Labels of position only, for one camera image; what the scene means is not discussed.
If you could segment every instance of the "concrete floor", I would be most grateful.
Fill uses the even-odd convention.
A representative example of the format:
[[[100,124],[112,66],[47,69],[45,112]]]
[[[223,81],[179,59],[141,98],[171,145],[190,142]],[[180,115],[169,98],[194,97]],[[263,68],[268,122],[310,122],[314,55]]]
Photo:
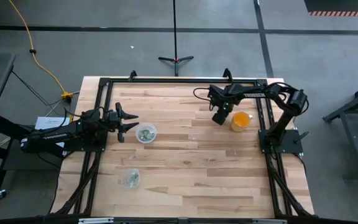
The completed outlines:
[[[15,2],[30,25],[172,27],[172,4],[166,0]],[[260,0],[260,6],[266,29],[358,30],[358,17],[310,17],[301,0]],[[181,0],[177,20],[182,28],[258,28],[253,0]],[[21,25],[7,1],[0,1],[2,24]],[[70,91],[80,89],[85,75],[128,76],[131,70],[138,75],[173,75],[172,67],[157,60],[173,56],[169,32],[40,31],[32,36],[39,61]],[[358,90],[358,35],[267,35],[267,43],[274,76],[305,89],[311,103],[295,124],[310,132],[303,147],[316,214],[358,221],[358,181],[342,180],[357,161],[342,124],[328,125],[321,119]],[[0,30],[0,52],[17,54],[15,71],[48,101],[57,100],[60,89],[33,63],[29,48],[25,32]],[[180,67],[181,76],[219,77],[228,67],[235,77],[266,77],[259,34],[179,33],[178,49],[179,57],[195,56]],[[31,124],[48,111],[15,77],[9,79],[0,99],[1,115]],[[10,172],[0,218],[46,214],[56,180],[53,170]]]

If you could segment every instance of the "wheel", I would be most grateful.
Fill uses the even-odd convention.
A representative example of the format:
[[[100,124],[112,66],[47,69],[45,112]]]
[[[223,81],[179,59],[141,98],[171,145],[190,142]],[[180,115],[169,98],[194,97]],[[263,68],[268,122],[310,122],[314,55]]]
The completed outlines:
[[[7,195],[6,190],[0,190],[0,200],[3,199]]]

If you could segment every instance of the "yellow extension cord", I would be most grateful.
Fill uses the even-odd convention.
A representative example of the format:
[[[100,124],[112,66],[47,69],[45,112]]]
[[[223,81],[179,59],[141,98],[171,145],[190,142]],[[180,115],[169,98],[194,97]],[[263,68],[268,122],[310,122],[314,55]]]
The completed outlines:
[[[27,23],[25,22],[22,14],[19,12],[19,10],[16,8],[15,4],[13,4],[12,0],[9,0],[9,2],[12,4],[12,7],[15,9],[15,11],[17,12],[17,14],[20,16],[20,18],[22,19],[25,29],[27,30],[27,33],[29,35],[29,39],[30,39],[30,45],[31,45],[31,49],[34,50],[34,45],[32,43],[32,37],[30,34],[30,30],[27,26]],[[46,71],[51,77],[53,77],[55,79],[55,81],[59,84],[60,88],[63,91],[63,94],[61,94],[61,97],[63,100],[68,99],[68,98],[72,98],[73,97],[73,93],[69,93],[67,92],[64,88],[63,85],[59,82],[59,80],[56,78],[56,76],[54,74],[52,74],[52,72],[48,71],[46,68],[44,68],[42,65],[40,65],[37,61],[37,58],[35,57],[35,52],[32,52],[32,58],[34,59],[35,63],[44,71]]]

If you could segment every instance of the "wooden table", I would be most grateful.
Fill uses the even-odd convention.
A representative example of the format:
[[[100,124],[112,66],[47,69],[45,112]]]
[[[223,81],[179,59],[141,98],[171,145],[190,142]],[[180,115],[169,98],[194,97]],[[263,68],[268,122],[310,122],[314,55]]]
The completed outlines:
[[[84,77],[76,114],[94,108],[99,78]],[[283,79],[270,78],[268,82]],[[136,128],[125,134],[125,143],[118,143],[117,134],[109,134],[99,167],[93,217],[274,216],[265,157],[260,153],[257,137],[260,127],[256,101],[242,100],[234,107],[234,112],[245,111],[254,117],[244,132],[234,133],[229,128],[233,113],[222,126],[214,123],[211,118],[216,109],[209,111],[209,102],[193,96],[196,87],[208,84],[114,84],[110,105],[120,102],[125,112],[139,115],[125,123],[154,124],[157,138],[153,143],[141,144],[135,138]],[[197,93],[206,97],[207,91]],[[282,111],[272,104],[278,119]],[[77,187],[83,157],[84,153],[75,152],[63,161],[53,212]],[[283,164],[288,187],[302,206],[313,213],[299,158],[284,154]],[[131,168],[139,169],[140,185],[124,189],[122,175]],[[278,193],[284,211],[281,191]]]

